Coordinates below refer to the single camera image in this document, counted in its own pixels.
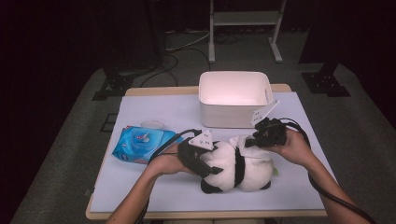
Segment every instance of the blue plastic bag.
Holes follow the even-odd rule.
[[[112,155],[122,161],[147,164],[155,150],[175,135],[169,130],[127,126],[122,129]],[[182,138],[178,138],[176,143],[181,141]]]

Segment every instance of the black controller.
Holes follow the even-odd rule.
[[[273,147],[284,146],[287,140],[286,124],[279,119],[265,118],[254,126],[257,130],[253,134],[253,139],[247,139],[245,147]]]

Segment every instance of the metal rack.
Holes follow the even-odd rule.
[[[215,12],[214,0],[210,0],[210,37],[209,37],[209,62],[215,62],[215,26],[227,25],[274,25],[275,30],[272,37],[268,38],[272,52],[277,63],[282,63],[279,49],[276,45],[280,23],[287,0],[282,0],[278,11],[240,11],[240,12]]]

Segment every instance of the wire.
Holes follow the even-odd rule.
[[[171,78],[175,81],[175,85],[178,86],[178,78],[175,77],[175,75],[170,71],[170,70],[166,70],[166,72],[169,74],[169,76],[171,76]]]
[[[167,72],[169,72],[170,70],[174,69],[174,68],[177,66],[177,64],[178,64],[178,59],[177,59],[177,57],[175,57],[175,56],[173,56],[173,55],[171,55],[171,54],[168,54],[168,55],[166,55],[166,56],[169,56],[169,57],[174,58],[174,59],[176,60],[175,64],[174,64],[172,67],[170,67],[170,68],[164,69],[164,70],[162,70],[161,72],[158,72],[158,73],[155,73],[155,74],[149,76],[148,78],[146,78],[146,79],[140,84],[139,88],[143,87],[143,85],[144,85],[146,82],[148,82],[150,79],[152,79],[152,78],[154,78],[154,77],[156,77],[156,76],[158,76],[158,75],[160,75],[160,74],[167,73]]]
[[[190,35],[197,35],[197,34],[201,34],[201,33],[207,33],[207,30],[186,30],[184,31],[184,33],[186,34],[190,34]]]
[[[178,153],[177,152],[167,152],[167,153],[161,153],[160,155],[158,155],[158,156],[163,156],[163,155],[171,155],[171,156],[176,156],[176,155],[178,155]]]
[[[153,72],[155,69],[157,69],[157,67],[156,67],[156,66],[152,66],[152,67],[150,67],[149,69],[147,69],[147,70],[145,70],[145,71],[133,72],[132,74],[122,75],[122,76],[123,76],[126,80],[134,79],[134,78],[136,78],[136,77],[140,77],[140,76],[143,76],[143,75],[147,75],[147,74]]]
[[[139,217],[137,218],[137,220],[134,224],[144,224],[145,223],[143,221],[143,219],[145,218],[148,208],[149,208],[149,198],[148,198],[148,202],[146,203],[145,207],[143,208],[142,212],[139,214]]]
[[[308,136],[306,134],[306,132],[301,128],[301,126],[294,121],[293,119],[288,119],[292,122],[287,123],[286,125],[295,128],[298,132],[300,132],[303,135],[303,138],[305,140],[305,142],[308,144],[308,146],[311,148],[311,144],[309,143],[309,139]],[[373,220],[372,217],[370,217],[367,213],[365,213],[364,211],[362,211],[361,209],[359,209],[359,207],[348,203],[332,194],[330,194],[328,191],[326,191],[325,189],[323,189],[317,182],[315,182],[314,178],[308,174],[308,178],[309,178],[309,182],[311,183],[312,187],[317,190],[321,195],[325,196],[326,198],[339,203],[341,205],[343,205],[345,208],[355,212],[357,215],[363,217],[364,219],[366,219],[368,222],[370,222],[371,224],[375,224],[376,222]]]
[[[185,45],[182,45],[182,46],[179,46],[179,47],[176,47],[176,48],[172,48],[172,49],[165,49],[165,51],[175,51],[175,50],[178,50],[178,49],[186,48],[186,47],[188,47],[188,46],[194,45],[194,44],[196,44],[196,43],[199,43],[199,42],[205,40],[208,36],[209,36],[209,32],[207,32],[206,35],[201,36],[201,37],[199,37],[198,39],[195,39],[195,40],[191,41],[191,42],[188,43],[188,44],[185,44]]]
[[[231,45],[233,43],[242,41],[244,39],[245,39],[245,36],[243,34],[230,35],[228,32],[224,32],[224,33],[220,33],[220,34],[215,34],[214,42],[217,44],[221,44],[221,45]]]
[[[186,131],[183,131],[181,133],[176,134],[175,136],[173,136],[171,139],[169,139],[167,142],[165,142],[162,146],[160,146],[159,148],[157,148],[155,150],[155,152],[151,155],[151,158],[148,160],[148,163],[151,163],[152,160],[154,160],[156,157],[158,157],[159,155],[161,155],[161,153],[167,148],[169,147],[172,143],[174,143],[179,137],[181,137],[182,135],[186,134],[186,133],[194,133],[194,136],[202,133],[201,130],[196,130],[196,129],[188,129]]]
[[[208,71],[211,70],[209,59],[207,58],[206,54],[204,54],[202,51],[200,51],[198,49],[178,49],[178,50],[173,51],[172,53],[176,53],[176,52],[179,52],[179,51],[182,51],[182,50],[195,50],[195,51],[201,53],[205,57],[205,61],[207,63],[207,70]]]

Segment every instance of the white storage bin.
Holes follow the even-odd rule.
[[[267,75],[260,72],[205,72],[199,81],[201,121],[212,128],[254,128],[253,111],[273,102]]]

